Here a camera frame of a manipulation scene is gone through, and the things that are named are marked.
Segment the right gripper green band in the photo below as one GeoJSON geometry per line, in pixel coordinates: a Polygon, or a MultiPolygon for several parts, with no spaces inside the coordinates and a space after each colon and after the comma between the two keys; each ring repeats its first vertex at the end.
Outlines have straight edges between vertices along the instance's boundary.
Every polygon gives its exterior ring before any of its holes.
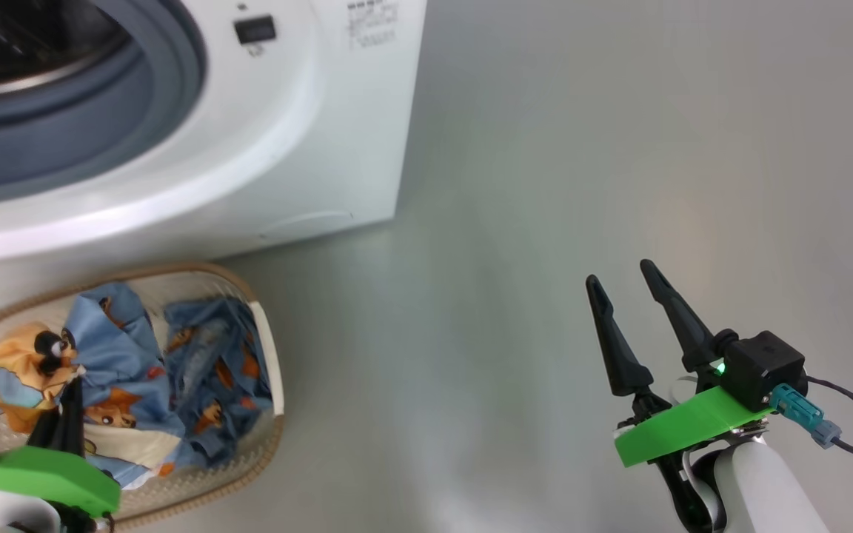
{"type": "MultiPolygon", "coordinates": [[[[640,270],[683,350],[684,370],[710,366],[717,355],[709,328],[653,261],[640,261],[640,270]]],[[[727,435],[738,435],[747,425],[760,424],[771,411],[769,405],[751,412],[718,386],[678,405],[659,397],[650,390],[651,372],[620,331],[612,301],[597,276],[586,278],[586,292],[610,391],[615,397],[632,398],[633,415],[619,423],[614,435],[620,461],[626,468],[650,463],[659,469],[688,533],[723,533],[728,515],[720,495],[695,475],[690,454],[727,435]]]]}

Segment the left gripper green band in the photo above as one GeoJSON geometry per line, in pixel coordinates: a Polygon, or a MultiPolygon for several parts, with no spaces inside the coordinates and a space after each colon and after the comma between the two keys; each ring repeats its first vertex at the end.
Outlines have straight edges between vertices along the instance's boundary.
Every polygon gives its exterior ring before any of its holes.
{"type": "Polygon", "coordinates": [[[68,384],[61,412],[41,412],[28,446],[0,453],[0,533],[96,533],[118,511],[121,486],[78,456],[86,455],[82,378],[68,384]]]}

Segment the blue cartoon shirt orange patch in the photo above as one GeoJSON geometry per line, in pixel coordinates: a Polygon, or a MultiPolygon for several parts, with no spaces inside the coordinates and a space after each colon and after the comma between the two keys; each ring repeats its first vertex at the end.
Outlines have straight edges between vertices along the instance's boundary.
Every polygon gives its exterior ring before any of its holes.
{"type": "Polygon", "coordinates": [[[126,284],[78,294],[61,327],[34,321],[0,340],[0,410],[14,432],[30,433],[74,379],[93,466],[126,490],[176,471],[185,425],[151,317],[126,284]]]}

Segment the cream perforated laundry basket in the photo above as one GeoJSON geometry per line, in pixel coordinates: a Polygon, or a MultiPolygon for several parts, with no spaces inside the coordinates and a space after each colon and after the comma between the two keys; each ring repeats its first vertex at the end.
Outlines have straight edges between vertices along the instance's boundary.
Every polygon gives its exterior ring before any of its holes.
{"type": "Polygon", "coordinates": [[[217,264],[160,264],[118,271],[74,286],[39,292],[0,308],[0,334],[26,318],[40,317],[54,323],[61,312],[71,308],[75,294],[108,282],[128,283],[148,306],[156,330],[160,330],[164,323],[164,307],[173,301],[219,296],[243,301],[253,314],[256,338],[264,353],[272,393],[271,413],[258,418],[254,429],[241,439],[239,452],[226,466],[183,469],[165,478],[152,479],[142,488],[122,497],[121,509],[114,514],[116,533],[133,533],[139,527],[200,509],[256,481],[278,451],[284,431],[285,397],[273,333],[260,301],[246,282],[217,264]]]}

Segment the white front-load washing machine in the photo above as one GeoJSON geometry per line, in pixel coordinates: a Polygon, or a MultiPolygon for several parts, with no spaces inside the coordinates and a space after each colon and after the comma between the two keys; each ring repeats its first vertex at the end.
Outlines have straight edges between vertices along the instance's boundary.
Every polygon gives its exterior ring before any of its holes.
{"type": "Polygon", "coordinates": [[[0,308],[391,219],[426,2],[0,0],[0,308]],[[275,40],[240,44],[261,15],[275,40]]]}

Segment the black door latch slot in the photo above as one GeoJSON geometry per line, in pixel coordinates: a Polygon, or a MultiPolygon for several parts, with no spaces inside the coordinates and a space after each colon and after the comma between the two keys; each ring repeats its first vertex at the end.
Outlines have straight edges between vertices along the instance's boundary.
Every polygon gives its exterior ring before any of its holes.
{"type": "Polygon", "coordinates": [[[240,44],[258,44],[263,41],[273,41],[277,37],[275,20],[271,15],[261,15],[233,22],[233,27],[240,44]]]}

